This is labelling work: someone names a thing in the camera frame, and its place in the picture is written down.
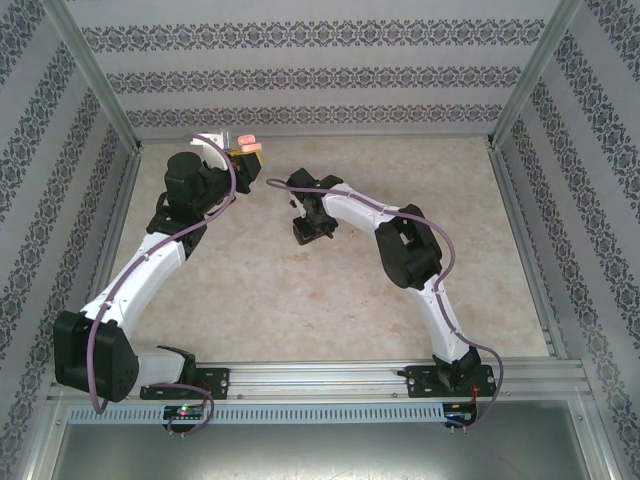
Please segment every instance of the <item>metal panel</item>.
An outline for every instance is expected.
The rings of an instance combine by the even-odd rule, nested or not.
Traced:
[[[482,429],[440,425],[70,425],[54,478],[589,478],[563,403],[502,403]]]

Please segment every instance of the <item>black plastic cover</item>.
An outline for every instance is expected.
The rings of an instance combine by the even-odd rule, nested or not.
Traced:
[[[415,205],[399,211],[424,218]],[[384,271],[398,287],[422,290],[427,280],[442,271],[442,250],[427,225],[395,217],[381,223],[375,235]]]
[[[56,381],[89,392],[87,343],[93,320],[64,311],[53,325]],[[111,402],[123,400],[138,378],[138,357],[115,321],[103,323],[96,334],[94,370],[98,396]]]

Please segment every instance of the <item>metal profile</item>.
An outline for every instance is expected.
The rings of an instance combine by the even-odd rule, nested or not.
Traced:
[[[42,0],[47,16],[62,37],[89,87],[106,112],[127,150],[137,147],[139,140],[124,109],[118,102],[106,75],[100,68],[87,40],[78,27],[65,0]]]
[[[518,201],[516,199],[513,185],[508,181],[508,174],[506,171],[506,165],[502,158],[502,153],[499,148],[489,148],[489,159],[491,160],[491,166],[493,167],[493,173],[496,177],[496,183],[500,190],[500,196],[504,203],[504,209],[507,213],[509,224],[511,225],[511,231],[513,232],[513,238],[516,242],[516,248],[520,255],[520,261],[524,269],[524,275],[529,284],[529,290],[531,291],[531,298],[533,304],[538,313],[538,318],[543,327],[543,330],[547,329],[547,334],[553,346],[553,350],[549,350],[549,353],[555,355],[560,359],[568,358],[567,351],[560,335],[560,329],[558,327],[557,320],[553,314],[551,303],[547,295],[544,281],[540,275],[538,269],[536,257],[531,246],[531,240],[526,233],[527,229],[522,217],[522,212],[518,208]]]
[[[498,368],[494,360],[485,360]],[[575,400],[592,398],[591,387],[580,360],[553,357],[504,359],[505,379],[499,401]],[[443,403],[469,397],[410,399],[406,379],[396,372],[406,365],[433,365],[427,361],[345,362],[345,363],[238,363],[201,364],[230,369],[229,396],[217,401],[226,404],[399,404]],[[77,390],[52,385],[49,401],[68,405],[90,405],[89,397]],[[123,402],[139,403],[131,395]]]
[[[493,146],[502,145],[509,135],[511,127],[582,3],[582,0],[560,0],[490,134]]]

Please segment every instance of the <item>robotic arm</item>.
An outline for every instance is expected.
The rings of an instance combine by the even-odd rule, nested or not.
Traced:
[[[442,250],[428,226],[380,212],[384,207],[385,211],[424,217],[420,209],[415,205],[405,208],[382,205],[356,192],[338,177],[330,175],[319,181],[305,169],[293,173],[287,186],[336,192],[291,194],[292,206],[300,211],[300,217],[293,220],[298,243],[305,245],[325,235],[332,238],[337,220],[344,220],[374,236],[385,273],[395,285],[408,290],[424,315],[439,380],[451,392],[462,387],[481,362],[477,350],[452,332],[436,301],[434,284],[442,271]],[[353,195],[364,198],[371,206],[352,198]],[[462,333],[442,284],[439,290],[449,320]]]
[[[222,135],[206,136],[221,148],[225,147]],[[229,155],[236,174],[236,191],[248,194],[249,185],[262,167],[261,154],[235,151]],[[56,319],[53,338],[59,383],[88,392],[86,355],[91,324],[124,272],[141,256],[147,258],[124,279],[96,334],[94,370],[98,396],[118,402],[132,390],[146,385],[196,383],[193,354],[166,346],[135,352],[129,341],[142,311],[171,273],[193,253],[207,227],[168,242],[151,255],[147,252],[168,237],[203,221],[207,212],[229,195],[231,176],[222,156],[209,147],[204,148],[202,159],[191,152],[172,156],[164,181],[167,191],[160,195],[147,235],[133,258],[79,313],[65,311]]]

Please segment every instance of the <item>aluminum frame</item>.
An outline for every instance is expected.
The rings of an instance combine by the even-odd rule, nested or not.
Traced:
[[[495,368],[495,363],[487,363]],[[217,405],[306,405],[322,408],[328,404],[425,405],[468,400],[468,397],[408,398],[406,379],[395,372],[414,364],[432,365],[433,362],[207,363],[200,366],[230,369],[229,397],[217,401]],[[505,359],[505,379],[498,401],[531,400],[566,401],[591,478],[620,478],[581,361],[553,357]],[[138,396],[131,396],[119,405],[180,403],[142,401]],[[87,405],[90,405],[90,400],[86,394],[55,383],[51,385],[21,478],[53,477],[70,414],[74,407]]]

